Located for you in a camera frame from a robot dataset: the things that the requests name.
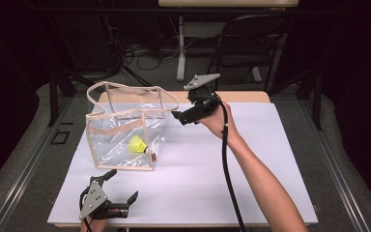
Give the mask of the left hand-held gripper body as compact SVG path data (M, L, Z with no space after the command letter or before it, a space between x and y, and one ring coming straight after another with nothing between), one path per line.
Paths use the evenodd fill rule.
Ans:
M112 203L104 190L103 181L100 177L92 177L90 186L82 193L79 201L79 219L87 216L93 219L126 218L128 216L128 203Z

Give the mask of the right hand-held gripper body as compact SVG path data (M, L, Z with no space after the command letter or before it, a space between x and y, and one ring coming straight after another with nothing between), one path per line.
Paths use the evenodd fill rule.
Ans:
M219 73L195 75L184 87L188 91L187 99L193 104L197 112L195 118L199 120L209 116L219 106L218 97L211 82L220 77Z

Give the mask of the yellow shuttlecock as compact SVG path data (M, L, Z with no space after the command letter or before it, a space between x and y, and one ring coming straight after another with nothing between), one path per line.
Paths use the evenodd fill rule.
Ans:
M128 143L128 150L132 153L145 153L147 149L148 146L139 135L134 135Z

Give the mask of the clear plastic bag beige trim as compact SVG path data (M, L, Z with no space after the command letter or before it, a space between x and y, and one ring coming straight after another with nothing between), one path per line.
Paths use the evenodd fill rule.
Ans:
M158 86L131 87L102 81L86 92L93 109L86 115L86 136L97 168L152 170L180 104ZM139 135L148 146L132 153L128 143Z

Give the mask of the person's left hand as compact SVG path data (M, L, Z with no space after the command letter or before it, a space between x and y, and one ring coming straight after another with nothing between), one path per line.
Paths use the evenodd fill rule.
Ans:
M108 218L93 219L87 216L81 221L80 232L104 232L108 225Z

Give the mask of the person's right hand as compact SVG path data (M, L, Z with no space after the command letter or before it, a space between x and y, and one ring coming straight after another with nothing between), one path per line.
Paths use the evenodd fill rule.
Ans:
M234 123L231 107L226 101L214 113L201 119L200 123L218 138L223 137L224 128L227 128L227 144L229 146L233 146L241 137Z

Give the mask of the white desk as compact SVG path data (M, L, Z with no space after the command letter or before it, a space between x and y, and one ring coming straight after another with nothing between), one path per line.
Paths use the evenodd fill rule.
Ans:
M162 8L175 10L244 10L244 9L265 9L278 10L296 8L300 0L158 0ZM179 17L179 61L177 69L177 80L183 81L186 72L186 44L185 38L213 38L220 33L224 22L186 21Z

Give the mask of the black folding chair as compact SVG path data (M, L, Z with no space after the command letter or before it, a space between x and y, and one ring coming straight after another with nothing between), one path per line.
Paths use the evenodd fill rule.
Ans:
M264 89L270 83L279 41L289 32L290 19L276 14L245 14L228 21L215 37L212 67L220 69L267 67Z

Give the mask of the black floor socket frame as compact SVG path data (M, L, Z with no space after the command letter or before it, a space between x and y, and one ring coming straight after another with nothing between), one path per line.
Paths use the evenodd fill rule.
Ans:
M51 145L65 145L70 136L68 130L57 130L50 140Z

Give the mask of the black metal frame post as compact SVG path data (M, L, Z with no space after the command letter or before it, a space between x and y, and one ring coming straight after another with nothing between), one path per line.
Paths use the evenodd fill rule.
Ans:
M300 87L296 93L297 99L300 101L307 100L310 94L313 94L312 121L319 131L322 129L321 126L322 82L323 79L318 72L307 71L300 79Z
M67 68L61 68L59 70L53 70L49 77L49 102L50 102L50 120L48 123L49 127L52 127L56 122L59 115L58 105L58 90L66 97L73 97L76 93L75 88L72 85L71 78L73 72Z

